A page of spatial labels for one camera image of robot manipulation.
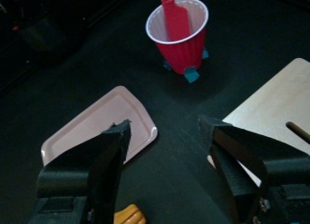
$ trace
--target pink tray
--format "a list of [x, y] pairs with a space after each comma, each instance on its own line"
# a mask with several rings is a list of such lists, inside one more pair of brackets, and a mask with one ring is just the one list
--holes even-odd
[[123, 86], [113, 88], [48, 138], [41, 148], [44, 165], [65, 150], [97, 136], [115, 123], [131, 121], [131, 141], [125, 162], [157, 136], [157, 128], [136, 97]]

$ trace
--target red plastic cup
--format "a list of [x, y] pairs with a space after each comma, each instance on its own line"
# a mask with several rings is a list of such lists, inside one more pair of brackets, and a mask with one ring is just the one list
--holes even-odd
[[175, 3], [187, 9], [191, 35], [173, 42], [168, 40], [161, 5], [151, 13], [145, 29], [173, 71], [184, 74], [187, 68], [200, 68], [208, 9], [199, 0], [175, 0]]

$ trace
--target cup rim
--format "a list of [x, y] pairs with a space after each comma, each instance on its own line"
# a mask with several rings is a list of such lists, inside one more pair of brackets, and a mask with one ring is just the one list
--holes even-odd
[[149, 25], [149, 20], [151, 20], [151, 17], [155, 15], [155, 13], [157, 13], [161, 9], [161, 5], [157, 6], [157, 8], [152, 11], [152, 13], [149, 14], [148, 16], [148, 20], [147, 20], [147, 23], [145, 23], [145, 31], [147, 31], [147, 34], [148, 34], [148, 37], [151, 38], [151, 40], [159, 44], [179, 44], [179, 43], [183, 43], [185, 40], [191, 39], [195, 35], [197, 35], [197, 33], [200, 32], [200, 30], [204, 28], [205, 24], [207, 24], [207, 21], [208, 21], [208, 8], [205, 6], [205, 4], [200, 1], [200, 0], [185, 0], [185, 1], [192, 1], [195, 3], [197, 3], [203, 8], [204, 8], [204, 11], [205, 11], [205, 19], [203, 21], [203, 24], [200, 25], [200, 28], [197, 29], [197, 31], [191, 34], [187, 38], [183, 38], [180, 40], [176, 40], [176, 41], [161, 41], [159, 39], [156, 39], [152, 34], [149, 33], [149, 30], [148, 30], [148, 25]]

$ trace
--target orange object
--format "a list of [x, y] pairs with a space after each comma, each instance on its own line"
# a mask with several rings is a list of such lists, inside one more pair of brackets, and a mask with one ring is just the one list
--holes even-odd
[[135, 204], [116, 212], [113, 215], [113, 224], [145, 224], [144, 214]]

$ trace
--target black floor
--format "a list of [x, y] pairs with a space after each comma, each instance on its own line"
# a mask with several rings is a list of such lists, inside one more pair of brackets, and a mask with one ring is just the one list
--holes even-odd
[[197, 117], [223, 119], [292, 59], [310, 61], [310, 13], [278, 0], [200, 1], [209, 58], [192, 84], [163, 69], [145, 34], [160, 0], [127, 0], [70, 57], [1, 97], [0, 223], [26, 222], [45, 139], [117, 85], [144, 104], [159, 137], [123, 169], [116, 209], [135, 203], [148, 223], [229, 223]]

